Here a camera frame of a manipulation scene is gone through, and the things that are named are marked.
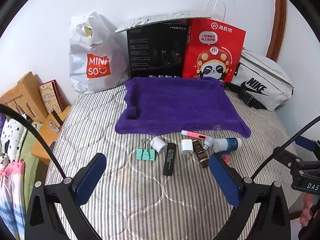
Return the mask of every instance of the black cable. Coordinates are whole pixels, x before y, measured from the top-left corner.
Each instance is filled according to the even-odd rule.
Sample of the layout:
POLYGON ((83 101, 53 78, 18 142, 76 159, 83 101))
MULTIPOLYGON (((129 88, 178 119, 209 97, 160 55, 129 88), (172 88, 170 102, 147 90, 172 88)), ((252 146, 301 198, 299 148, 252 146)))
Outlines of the black cable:
POLYGON ((293 141, 302 135, 306 130, 308 130, 311 126, 316 124, 320 121, 320 115, 313 119, 310 123, 308 123, 305 127, 303 127, 299 132, 297 132, 294 136, 292 136, 289 140, 287 140, 281 147, 279 147, 276 151, 274 151, 268 158, 265 159, 265 161, 257 168, 257 170, 254 172, 254 174, 251 176, 251 179, 255 179, 257 177, 258 173, 270 162, 279 152, 286 149, 293 141))
POLYGON ((60 172, 63 179, 66 178, 65 173, 63 172, 63 169, 61 168, 59 162, 57 161, 56 157, 50 150, 49 146, 46 144, 44 139, 41 137, 41 135, 38 133, 38 131, 32 126, 31 123, 29 123, 26 119, 24 119, 20 114, 18 114, 16 111, 12 110, 11 108, 1 105, 0 104, 0 113, 5 114, 14 120, 21 123, 24 127, 26 127, 33 135, 36 137, 36 139, 41 143, 42 147, 45 149, 45 151, 48 153, 49 157, 53 161, 54 165, 56 165, 58 171, 60 172))

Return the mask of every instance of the notebook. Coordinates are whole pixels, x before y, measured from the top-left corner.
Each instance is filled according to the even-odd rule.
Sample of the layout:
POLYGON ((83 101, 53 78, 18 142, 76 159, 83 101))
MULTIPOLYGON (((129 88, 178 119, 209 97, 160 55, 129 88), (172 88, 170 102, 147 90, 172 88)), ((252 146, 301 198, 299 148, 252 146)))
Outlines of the notebook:
POLYGON ((57 83, 55 80, 43 83, 40 87, 42 101, 47 108, 48 113, 54 109, 57 113, 62 113, 63 108, 58 96, 57 83))

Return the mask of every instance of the nike waist bag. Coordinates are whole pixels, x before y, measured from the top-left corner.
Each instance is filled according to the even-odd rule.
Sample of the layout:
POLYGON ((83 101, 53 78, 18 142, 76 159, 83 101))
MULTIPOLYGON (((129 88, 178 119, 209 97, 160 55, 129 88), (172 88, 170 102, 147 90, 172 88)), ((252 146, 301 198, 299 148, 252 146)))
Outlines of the nike waist bag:
POLYGON ((238 69, 226 84, 249 107, 273 111, 293 95, 293 86, 284 70, 273 60, 243 49, 238 69))

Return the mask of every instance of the wooden nightstand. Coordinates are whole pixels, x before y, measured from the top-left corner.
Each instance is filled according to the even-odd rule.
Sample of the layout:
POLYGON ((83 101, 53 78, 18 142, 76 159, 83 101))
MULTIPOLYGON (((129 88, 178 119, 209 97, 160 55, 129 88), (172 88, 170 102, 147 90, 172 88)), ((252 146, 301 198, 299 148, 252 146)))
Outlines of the wooden nightstand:
MULTIPOLYGON (((62 112, 59 113, 59 117, 64 121, 65 118, 67 117, 69 111, 70 111, 71 106, 67 106, 66 109, 62 112)), ((39 133, 42 136, 42 138, 44 139, 44 141, 47 143, 48 146, 51 145, 51 143, 53 141, 56 141, 58 138, 59 133, 54 133, 50 126, 49 126, 49 120, 53 120, 55 122, 55 124, 59 127, 60 125, 58 124, 58 122, 55 120, 55 118, 52 116, 52 114, 49 114, 47 116, 47 118, 45 119, 39 133)), ((37 157, 39 160, 41 160, 42 162, 44 162, 45 164, 49 164, 50 163, 50 157, 47 154, 47 152, 44 150, 44 148, 42 147, 42 145, 38 142, 38 140, 35 141, 33 147, 32 147, 32 151, 31 151, 31 155, 37 157)))

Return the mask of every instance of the yellow label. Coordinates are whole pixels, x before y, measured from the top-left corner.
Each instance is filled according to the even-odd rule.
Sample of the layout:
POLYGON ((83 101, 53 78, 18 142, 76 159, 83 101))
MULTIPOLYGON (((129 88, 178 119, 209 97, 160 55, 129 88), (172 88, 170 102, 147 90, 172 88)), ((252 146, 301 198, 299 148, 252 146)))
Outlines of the yellow label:
POLYGON ((88 27, 88 26, 85 26, 84 27, 84 31, 85 31, 85 35, 87 35, 87 38, 92 39, 92 37, 93 37, 92 29, 90 27, 88 27))
POLYGON ((204 159, 200 160, 199 162, 201 163, 201 162, 204 162, 204 161, 206 161, 206 160, 209 160, 209 158, 208 158, 208 157, 207 157, 207 158, 204 158, 204 159))

